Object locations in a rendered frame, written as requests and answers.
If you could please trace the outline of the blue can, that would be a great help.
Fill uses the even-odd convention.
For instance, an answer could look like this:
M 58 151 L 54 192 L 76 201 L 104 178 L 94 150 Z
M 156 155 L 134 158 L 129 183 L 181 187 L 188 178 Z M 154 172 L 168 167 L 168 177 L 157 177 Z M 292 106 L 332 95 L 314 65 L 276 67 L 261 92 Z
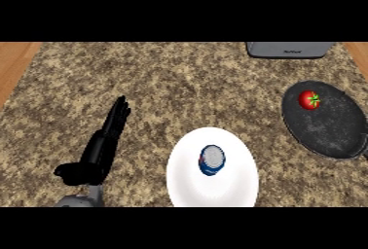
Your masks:
M 203 175 L 214 176 L 222 169 L 225 155 L 217 145 L 206 145 L 199 153 L 197 167 Z

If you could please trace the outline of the red tomato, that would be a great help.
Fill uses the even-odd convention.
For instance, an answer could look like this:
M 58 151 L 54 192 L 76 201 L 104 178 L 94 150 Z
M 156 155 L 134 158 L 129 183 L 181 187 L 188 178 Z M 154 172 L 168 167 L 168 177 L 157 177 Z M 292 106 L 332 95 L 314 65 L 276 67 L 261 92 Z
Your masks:
M 298 95 L 298 105 L 305 110 L 314 110 L 318 108 L 320 98 L 318 94 L 313 90 L 304 90 Z

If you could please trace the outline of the black pan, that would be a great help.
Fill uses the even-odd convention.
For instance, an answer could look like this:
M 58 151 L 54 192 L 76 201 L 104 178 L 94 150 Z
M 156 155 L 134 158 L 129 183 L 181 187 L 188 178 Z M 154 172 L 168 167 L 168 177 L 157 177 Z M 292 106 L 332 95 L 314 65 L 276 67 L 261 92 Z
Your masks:
M 313 91 L 320 99 L 313 110 L 298 104 L 304 91 Z M 368 157 L 368 118 L 351 97 L 332 85 L 295 83 L 283 95 L 282 115 L 292 137 L 313 153 L 338 160 Z

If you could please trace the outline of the grey appliance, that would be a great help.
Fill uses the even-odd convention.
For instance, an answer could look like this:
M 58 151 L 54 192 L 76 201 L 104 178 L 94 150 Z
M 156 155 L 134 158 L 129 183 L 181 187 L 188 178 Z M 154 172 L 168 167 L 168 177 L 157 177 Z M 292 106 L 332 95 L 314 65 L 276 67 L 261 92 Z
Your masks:
M 320 58 L 333 42 L 246 42 L 248 55 L 256 58 Z

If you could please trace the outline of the white plate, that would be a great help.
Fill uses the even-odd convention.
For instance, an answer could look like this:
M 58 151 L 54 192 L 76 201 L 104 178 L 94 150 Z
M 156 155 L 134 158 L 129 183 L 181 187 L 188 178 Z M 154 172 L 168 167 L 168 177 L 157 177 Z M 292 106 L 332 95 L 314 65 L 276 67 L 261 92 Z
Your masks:
M 225 155 L 224 167 L 214 176 L 203 175 L 197 167 L 206 145 L 217 145 Z M 183 136 L 168 158 L 166 189 L 175 207 L 253 206 L 256 166 L 242 141 L 228 131 L 202 127 Z

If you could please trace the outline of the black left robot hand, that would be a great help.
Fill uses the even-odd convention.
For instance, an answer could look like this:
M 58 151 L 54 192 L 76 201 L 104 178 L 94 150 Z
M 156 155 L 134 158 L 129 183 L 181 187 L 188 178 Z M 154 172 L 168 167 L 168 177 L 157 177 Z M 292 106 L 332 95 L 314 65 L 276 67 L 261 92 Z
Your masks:
M 119 136 L 123 131 L 126 117 L 131 108 L 123 96 L 119 96 L 98 130 L 94 131 L 78 162 L 60 164 L 54 169 L 54 175 L 67 186 L 91 185 L 103 183 L 109 174 Z

